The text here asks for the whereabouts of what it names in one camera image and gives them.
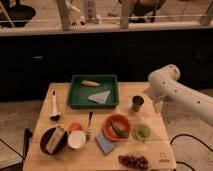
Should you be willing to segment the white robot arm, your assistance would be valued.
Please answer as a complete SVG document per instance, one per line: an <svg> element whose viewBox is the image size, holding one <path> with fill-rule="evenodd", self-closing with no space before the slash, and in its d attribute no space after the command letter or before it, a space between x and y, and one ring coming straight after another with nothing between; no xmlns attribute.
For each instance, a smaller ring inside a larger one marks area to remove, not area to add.
<svg viewBox="0 0 213 171"><path fill-rule="evenodd" d="M150 86L145 93L154 102L168 96L173 101L188 107L201 120L213 127L213 97L178 83L179 78L179 68L168 64L148 75Z"/></svg>

